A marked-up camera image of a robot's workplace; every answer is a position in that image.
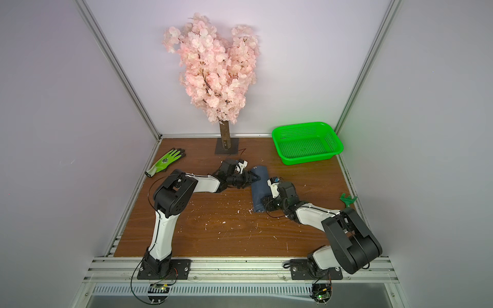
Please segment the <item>blue fish-print pillowcase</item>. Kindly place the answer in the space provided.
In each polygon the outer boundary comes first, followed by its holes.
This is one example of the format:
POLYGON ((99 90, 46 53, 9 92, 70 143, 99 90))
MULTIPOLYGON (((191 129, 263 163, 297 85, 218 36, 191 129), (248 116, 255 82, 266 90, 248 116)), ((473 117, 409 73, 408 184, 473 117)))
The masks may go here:
POLYGON ((256 166, 251 170, 252 173, 252 202, 253 210, 255 213, 263 213, 265 207, 262 199, 271 194, 270 187, 268 185, 269 174, 266 166, 256 166))

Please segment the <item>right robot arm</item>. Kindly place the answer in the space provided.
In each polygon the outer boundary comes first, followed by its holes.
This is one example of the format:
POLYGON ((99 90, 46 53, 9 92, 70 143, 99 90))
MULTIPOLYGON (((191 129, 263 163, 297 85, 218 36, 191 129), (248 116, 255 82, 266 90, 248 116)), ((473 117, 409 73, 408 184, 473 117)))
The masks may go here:
POLYGON ((328 246, 307 256, 306 268, 312 277, 321 278, 337 268, 354 274, 368 269, 383 253, 376 236, 354 209, 329 210, 302 201, 295 186, 279 178, 270 178, 267 185, 270 195, 263 199, 267 211, 280 210, 291 221, 324 232, 329 241, 328 246))

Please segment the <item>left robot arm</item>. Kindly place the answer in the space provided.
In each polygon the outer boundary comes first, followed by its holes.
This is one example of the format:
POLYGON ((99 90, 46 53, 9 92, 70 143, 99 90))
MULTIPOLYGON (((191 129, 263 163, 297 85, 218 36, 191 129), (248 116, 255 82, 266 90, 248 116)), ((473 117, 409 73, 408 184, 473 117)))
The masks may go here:
POLYGON ((139 267, 139 278, 164 278, 172 272, 172 239, 178 217, 195 193, 220 193, 229 187, 244 189, 261 177, 247 169, 245 160, 227 159, 211 175, 174 170, 153 195, 155 227, 139 267))

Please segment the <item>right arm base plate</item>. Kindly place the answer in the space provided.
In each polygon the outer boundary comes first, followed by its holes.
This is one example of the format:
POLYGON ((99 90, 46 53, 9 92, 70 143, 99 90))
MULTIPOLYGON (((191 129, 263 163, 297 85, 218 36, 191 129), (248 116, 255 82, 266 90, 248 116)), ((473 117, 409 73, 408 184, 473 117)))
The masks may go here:
POLYGON ((343 279, 342 271, 339 267, 321 269, 314 261, 308 259, 291 259, 285 262, 282 267, 290 271, 291 279, 294 281, 307 280, 336 280, 343 279))

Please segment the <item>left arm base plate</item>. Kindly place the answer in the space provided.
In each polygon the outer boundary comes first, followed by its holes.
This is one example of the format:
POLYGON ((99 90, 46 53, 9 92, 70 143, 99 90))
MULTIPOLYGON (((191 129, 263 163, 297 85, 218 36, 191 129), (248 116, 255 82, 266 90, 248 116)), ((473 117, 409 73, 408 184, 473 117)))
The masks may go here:
POLYGON ((191 259, 144 259, 138 268, 137 280, 187 280, 191 259))

